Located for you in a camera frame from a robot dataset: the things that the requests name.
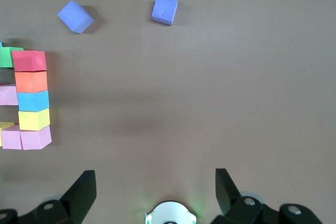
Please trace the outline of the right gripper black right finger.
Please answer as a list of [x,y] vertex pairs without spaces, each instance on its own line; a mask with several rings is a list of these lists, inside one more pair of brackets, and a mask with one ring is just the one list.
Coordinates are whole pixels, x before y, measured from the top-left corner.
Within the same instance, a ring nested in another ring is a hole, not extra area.
[[321,223],[307,207],[299,204],[283,204],[273,210],[252,196],[242,196],[227,169],[215,171],[215,192],[221,215],[212,223]]

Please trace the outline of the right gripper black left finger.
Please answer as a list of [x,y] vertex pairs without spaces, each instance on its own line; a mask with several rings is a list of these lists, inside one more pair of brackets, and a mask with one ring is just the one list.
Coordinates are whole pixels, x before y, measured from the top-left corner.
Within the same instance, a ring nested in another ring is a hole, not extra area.
[[58,200],[46,201],[22,216],[15,209],[2,209],[1,223],[82,223],[96,197],[95,171],[86,170]]

